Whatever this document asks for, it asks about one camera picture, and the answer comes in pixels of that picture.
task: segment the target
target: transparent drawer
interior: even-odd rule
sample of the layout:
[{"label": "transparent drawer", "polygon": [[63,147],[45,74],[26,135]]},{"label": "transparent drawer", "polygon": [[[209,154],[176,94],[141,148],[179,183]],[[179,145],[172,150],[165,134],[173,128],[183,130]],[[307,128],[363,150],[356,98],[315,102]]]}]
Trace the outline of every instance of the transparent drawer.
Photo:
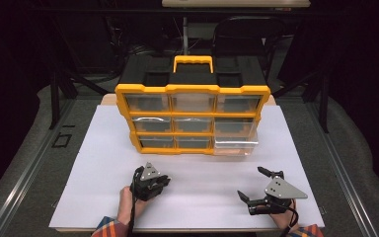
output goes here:
[{"label": "transparent drawer", "polygon": [[214,133],[217,136],[249,137],[256,132],[252,118],[216,118]]},{"label": "transparent drawer", "polygon": [[211,118],[174,118],[175,131],[209,132]]},{"label": "transparent drawer", "polygon": [[171,131],[171,118],[133,117],[136,131]]},{"label": "transparent drawer", "polygon": [[214,136],[214,155],[250,155],[257,145],[256,132],[249,137]]},{"label": "transparent drawer", "polygon": [[255,112],[262,96],[260,95],[218,95],[216,112],[237,113]]},{"label": "transparent drawer", "polygon": [[169,110],[168,96],[165,94],[125,94],[131,111],[163,112]]},{"label": "transparent drawer", "polygon": [[141,146],[151,148],[172,148],[174,140],[172,136],[139,136]]},{"label": "transparent drawer", "polygon": [[214,95],[205,93],[178,93],[172,95],[175,112],[212,112]]},{"label": "transparent drawer", "polygon": [[175,140],[178,148],[206,149],[210,145],[207,136],[177,136]]}]

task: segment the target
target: white tabletop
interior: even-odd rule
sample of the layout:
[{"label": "white tabletop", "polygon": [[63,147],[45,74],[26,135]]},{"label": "white tabletop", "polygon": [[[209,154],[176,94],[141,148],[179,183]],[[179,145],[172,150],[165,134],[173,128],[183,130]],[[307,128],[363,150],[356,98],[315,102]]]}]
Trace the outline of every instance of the white tabletop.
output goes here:
[{"label": "white tabletop", "polygon": [[309,0],[162,0],[164,7],[263,7],[304,8]]},{"label": "white tabletop", "polygon": [[119,190],[134,170],[151,162],[172,181],[136,221],[135,231],[261,231],[275,228],[267,215],[248,213],[237,191],[264,198],[270,178],[263,166],[284,171],[285,180],[308,195],[297,201],[301,226],[324,227],[285,118],[266,106],[258,129],[260,145],[248,157],[197,154],[140,154],[116,106],[98,106],[49,227],[94,230],[106,215],[116,216]]}]

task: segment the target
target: carrying handle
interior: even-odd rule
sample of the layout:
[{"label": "carrying handle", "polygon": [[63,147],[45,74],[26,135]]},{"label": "carrying handle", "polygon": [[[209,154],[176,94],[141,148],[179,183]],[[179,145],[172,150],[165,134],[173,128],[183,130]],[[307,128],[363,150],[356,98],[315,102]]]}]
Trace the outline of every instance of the carrying handle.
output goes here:
[{"label": "carrying handle", "polygon": [[174,73],[177,72],[178,63],[208,63],[210,72],[213,73],[213,58],[211,56],[178,55],[174,59]]}]

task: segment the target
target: black metal frame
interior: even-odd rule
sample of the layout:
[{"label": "black metal frame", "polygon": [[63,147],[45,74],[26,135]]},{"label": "black metal frame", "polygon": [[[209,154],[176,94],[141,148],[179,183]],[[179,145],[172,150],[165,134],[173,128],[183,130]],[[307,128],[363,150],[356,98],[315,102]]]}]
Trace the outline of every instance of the black metal frame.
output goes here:
[{"label": "black metal frame", "polygon": [[[347,15],[346,11],[311,11],[310,9],[296,9],[295,11],[276,11],[276,10],[265,10],[264,8],[162,8],[162,9],[65,9],[65,8],[50,8],[50,7],[35,7],[32,5],[25,4],[25,9],[27,14],[33,18],[48,16],[54,17],[63,14],[88,14],[88,15],[98,15],[98,16],[117,16],[117,17],[139,17],[139,16],[170,16],[170,17],[191,17],[191,16],[268,16],[268,17],[278,17],[278,18],[296,18],[296,19],[323,19],[327,21],[339,21]],[[51,44],[47,42],[47,39],[40,37],[40,34],[36,31],[36,36],[41,43],[42,51],[41,53],[50,54],[53,51],[51,49]],[[340,47],[339,45],[333,44],[332,47]],[[91,88],[92,90],[100,93],[101,95],[106,94],[108,91],[95,85],[94,83],[86,80],[69,71],[57,62],[54,56],[45,56],[47,64],[50,65],[51,75],[51,90],[52,90],[52,124],[50,128],[53,128],[59,119],[59,100],[58,100],[58,90],[60,87],[62,92],[66,95],[68,99],[74,99],[78,95],[78,92],[73,87],[71,78],[75,81],[84,84],[85,86]],[[302,78],[301,80],[288,85],[287,87],[276,91],[273,93],[275,98],[282,96],[291,89],[297,87],[298,85],[310,81],[311,79],[318,77],[321,82],[321,88],[313,87],[303,94],[304,102],[312,102],[316,98],[319,91],[321,91],[321,101],[320,101],[320,113],[319,122],[321,127],[325,132],[327,129],[327,107],[328,107],[328,86],[329,86],[329,75],[332,71],[332,67],[335,65],[337,57],[333,54],[328,54],[323,60],[321,67],[316,71],[311,72],[308,76]]]}]

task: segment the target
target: yellow and black storage box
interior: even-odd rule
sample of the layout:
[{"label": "yellow and black storage box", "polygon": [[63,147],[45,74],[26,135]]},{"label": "yellow and black storage box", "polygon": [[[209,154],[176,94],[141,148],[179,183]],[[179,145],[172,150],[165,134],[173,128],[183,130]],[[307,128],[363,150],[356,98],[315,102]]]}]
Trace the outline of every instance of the yellow and black storage box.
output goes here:
[{"label": "yellow and black storage box", "polygon": [[141,153],[249,155],[270,90],[253,56],[132,55],[115,93]]}]

